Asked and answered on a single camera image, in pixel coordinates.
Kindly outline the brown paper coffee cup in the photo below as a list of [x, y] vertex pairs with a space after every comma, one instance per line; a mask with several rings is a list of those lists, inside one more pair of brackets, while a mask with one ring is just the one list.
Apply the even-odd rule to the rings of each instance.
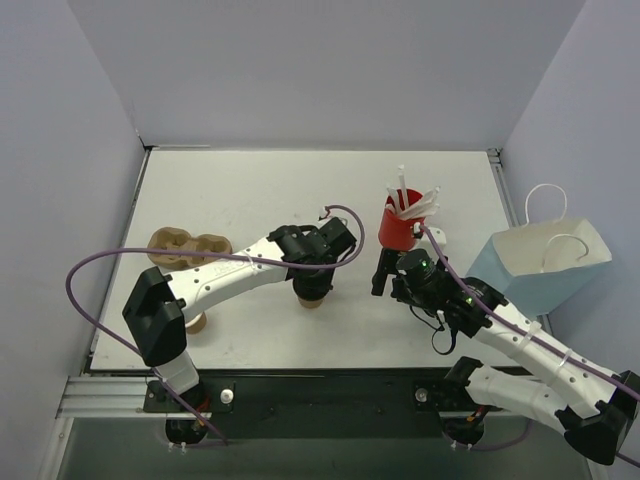
[[309, 300], [302, 297], [298, 297], [298, 302], [305, 309], [316, 309], [323, 304], [324, 299], [320, 298], [315, 300]]

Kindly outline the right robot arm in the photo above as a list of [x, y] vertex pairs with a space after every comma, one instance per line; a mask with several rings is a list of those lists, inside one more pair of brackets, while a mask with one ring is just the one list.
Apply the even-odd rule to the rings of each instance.
[[387, 283], [398, 302], [446, 324], [454, 335], [501, 352], [533, 376], [509, 375], [462, 357], [443, 384], [450, 405], [474, 402], [516, 413], [560, 433], [587, 459], [614, 463], [639, 412], [638, 375], [616, 373], [575, 353], [491, 286], [453, 276], [423, 249], [382, 249], [373, 295], [381, 295]]

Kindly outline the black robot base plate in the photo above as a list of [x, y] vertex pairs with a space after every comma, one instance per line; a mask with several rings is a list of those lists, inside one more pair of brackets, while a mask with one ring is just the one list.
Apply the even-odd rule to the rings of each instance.
[[205, 370], [211, 422], [231, 441], [422, 439], [478, 408], [444, 368]]

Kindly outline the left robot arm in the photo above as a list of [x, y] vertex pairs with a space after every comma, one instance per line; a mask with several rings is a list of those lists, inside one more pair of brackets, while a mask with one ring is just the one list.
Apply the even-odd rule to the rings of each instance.
[[322, 226], [285, 225], [238, 252], [187, 270], [140, 274], [122, 311], [144, 364], [168, 386], [179, 410], [201, 403], [203, 386], [187, 353], [187, 324], [213, 306], [267, 284], [291, 281], [299, 299], [317, 302], [332, 289], [333, 264], [356, 249], [338, 218]]

